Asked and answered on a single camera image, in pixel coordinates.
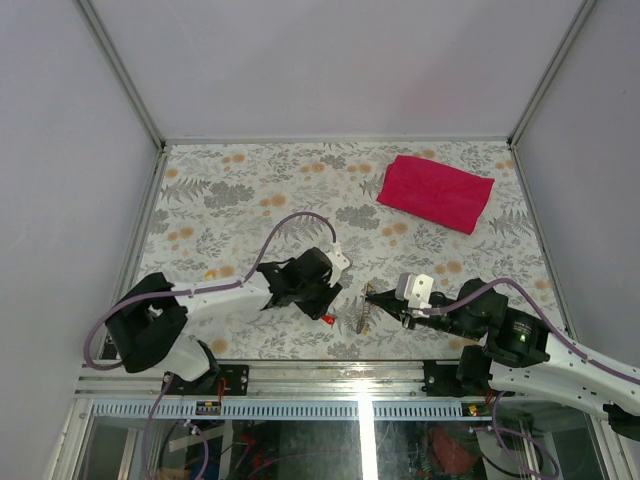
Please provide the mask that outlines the metal key organiser with rings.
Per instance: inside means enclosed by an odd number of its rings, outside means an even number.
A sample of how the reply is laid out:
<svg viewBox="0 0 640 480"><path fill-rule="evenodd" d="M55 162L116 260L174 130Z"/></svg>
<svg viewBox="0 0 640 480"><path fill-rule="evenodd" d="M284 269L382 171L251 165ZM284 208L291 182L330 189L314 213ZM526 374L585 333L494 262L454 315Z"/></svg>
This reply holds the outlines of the metal key organiser with rings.
<svg viewBox="0 0 640 480"><path fill-rule="evenodd" d="M375 289L372 283L367 282L363 288L361 310L355 326L355 333L358 335L363 334L368 328L372 308L372 304L368 301L368 296L374 292Z"/></svg>

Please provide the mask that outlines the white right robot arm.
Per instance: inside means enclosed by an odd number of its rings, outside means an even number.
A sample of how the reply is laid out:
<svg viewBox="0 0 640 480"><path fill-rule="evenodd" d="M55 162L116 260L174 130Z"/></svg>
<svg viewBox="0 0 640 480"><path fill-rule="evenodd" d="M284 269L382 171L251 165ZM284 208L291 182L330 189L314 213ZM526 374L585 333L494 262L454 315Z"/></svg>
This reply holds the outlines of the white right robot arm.
<svg viewBox="0 0 640 480"><path fill-rule="evenodd" d="M454 299L432 284L426 275L404 274L395 289L365 295L408 330L424 326L468 340L453 363L425 362L427 395L534 396L604 420L615 433L638 440L638 368L579 344L538 306L531 313L511 307L496 281L468 280Z"/></svg>

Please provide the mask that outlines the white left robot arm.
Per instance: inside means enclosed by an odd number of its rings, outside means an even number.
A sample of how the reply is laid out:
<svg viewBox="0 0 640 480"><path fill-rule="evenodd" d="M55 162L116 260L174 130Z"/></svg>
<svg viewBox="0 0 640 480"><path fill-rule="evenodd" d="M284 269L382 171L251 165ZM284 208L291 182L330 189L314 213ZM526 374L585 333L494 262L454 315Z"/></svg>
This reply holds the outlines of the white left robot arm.
<svg viewBox="0 0 640 480"><path fill-rule="evenodd" d="M246 278L227 284L172 283L153 273L120 301L105 326L127 372L159 368L174 376L178 390L204 395L217 387L221 368L204 341L187 336L187 325L291 304L318 320L342 290L339 280L349 267L340 245L331 243L326 250L312 247L296 258L256 264Z"/></svg>

